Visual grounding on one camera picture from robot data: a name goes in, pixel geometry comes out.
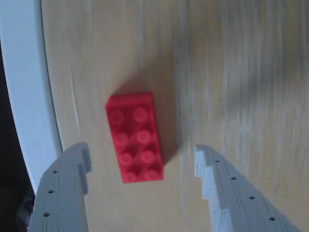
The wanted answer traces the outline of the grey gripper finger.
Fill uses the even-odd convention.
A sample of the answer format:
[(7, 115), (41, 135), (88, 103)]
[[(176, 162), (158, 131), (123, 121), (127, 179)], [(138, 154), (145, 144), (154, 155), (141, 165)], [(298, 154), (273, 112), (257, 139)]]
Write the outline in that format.
[(65, 150), (44, 172), (30, 217), (30, 232), (87, 232), (84, 196), (91, 160), (87, 143)]
[(195, 146), (195, 176), (208, 200), (214, 232), (297, 232), (285, 215), (228, 160), (207, 145)]

